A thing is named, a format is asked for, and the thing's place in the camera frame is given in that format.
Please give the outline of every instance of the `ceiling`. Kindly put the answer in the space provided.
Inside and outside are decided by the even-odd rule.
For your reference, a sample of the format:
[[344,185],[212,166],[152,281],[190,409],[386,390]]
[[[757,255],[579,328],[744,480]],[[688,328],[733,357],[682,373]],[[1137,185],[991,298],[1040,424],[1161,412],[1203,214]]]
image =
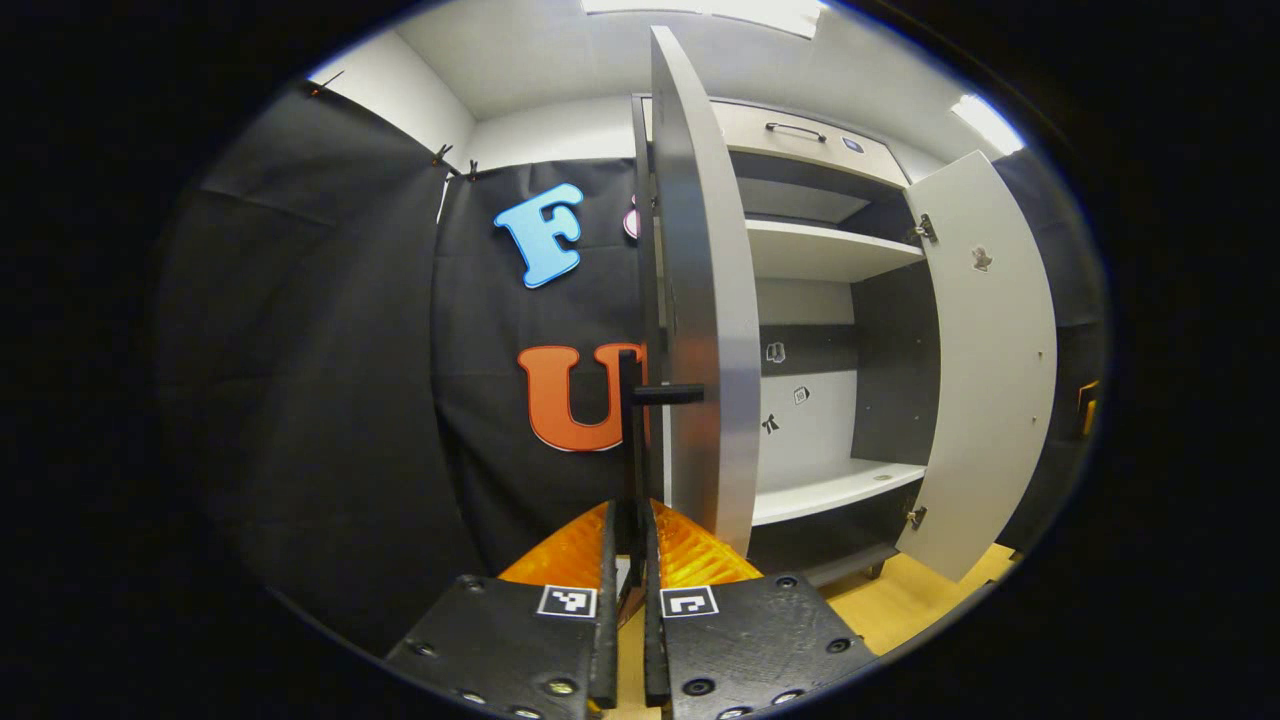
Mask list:
[[950,111],[965,92],[959,82],[891,31],[831,8],[812,41],[687,13],[586,15],[579,0],[454,0],[397,32],[484,120],[648,92],[653,24],[671,28],[708,95],[828,115],[942,161],[992,150]]

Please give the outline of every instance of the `black fabric backdrop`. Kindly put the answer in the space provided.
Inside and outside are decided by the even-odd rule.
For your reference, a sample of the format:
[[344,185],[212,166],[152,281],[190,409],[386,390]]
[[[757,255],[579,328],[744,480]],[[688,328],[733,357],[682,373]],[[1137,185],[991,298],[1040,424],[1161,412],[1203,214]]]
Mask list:
[[445,169],[312,87],[282,96],[179,202],[155,373],[215,525],[266,584],[380,656],[481,570],[430,384]]
[[[581,236],[562,242],[581,261],[529,290],[520,250],[493,219],[562,182],[585,196],[571,206]],[[643,333],[637,252],[622,228],[634,193],[631,159],[513,165],[449,182],[433,286],[433,384],[462,514],[490,573],[622,489],[620,447],[563,452],[534,434],[516,357],[534,346],[577,350],[573,419],[604,420],[608,387],[595,348],[639,343]]]

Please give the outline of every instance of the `metal handle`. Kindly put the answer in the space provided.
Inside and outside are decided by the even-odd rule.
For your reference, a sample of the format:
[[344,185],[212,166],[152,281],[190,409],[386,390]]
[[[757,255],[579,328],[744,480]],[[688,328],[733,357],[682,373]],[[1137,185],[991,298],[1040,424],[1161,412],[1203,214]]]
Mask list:
[[812,132],[818,136],[818,142],[827,142],[827,136],[822,135],[815,129],[803,128],[800,126],[788,126],[783,123],[764,123],[764,129],[773,129],[773,128],[791,128],[791,129],[797,129],[800,132]]

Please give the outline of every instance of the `cabinet door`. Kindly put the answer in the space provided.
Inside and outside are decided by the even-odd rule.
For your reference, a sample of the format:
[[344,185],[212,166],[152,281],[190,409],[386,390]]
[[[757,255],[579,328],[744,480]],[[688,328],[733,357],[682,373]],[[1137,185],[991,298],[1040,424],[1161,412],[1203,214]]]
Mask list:
[[972,152],[906,191],[938,305],[938,420],[897,547],[959,580],[1009,521],[1044,445],[1057,343],[1044,265],[1009,188]]
[[707,91],[671,31],[652,31],[669,379],[707,388],[703,402],[671,409],[668,501],[746,555],[760,423],[751,247]]

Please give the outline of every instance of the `yellow object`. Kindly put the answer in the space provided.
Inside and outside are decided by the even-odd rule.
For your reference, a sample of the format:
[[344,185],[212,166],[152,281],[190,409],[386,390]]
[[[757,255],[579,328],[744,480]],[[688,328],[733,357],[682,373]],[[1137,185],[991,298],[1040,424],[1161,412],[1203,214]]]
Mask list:
[[[1075,395],[1075,409],[1079,411],[1080,404],[1084,402],[1084,391],[1098,387],[1100,380],[1093,380],[1092,383],[1080,388]],[[1088,405],[1084,406],[1084,429],[1080,430],[1082,436],[1088,437],[1089,430],[1093,429],[1093,411],[1098,409],[1098,401],[1091,400]]]
[[658,564],[663,588],[718,585],[763,578],[733,548],[698,523],[650,500],[658,525]]
[[503,570],[498,579],[526,585],[600,589],[600,552],[608,505],[602,502],[552,533]]

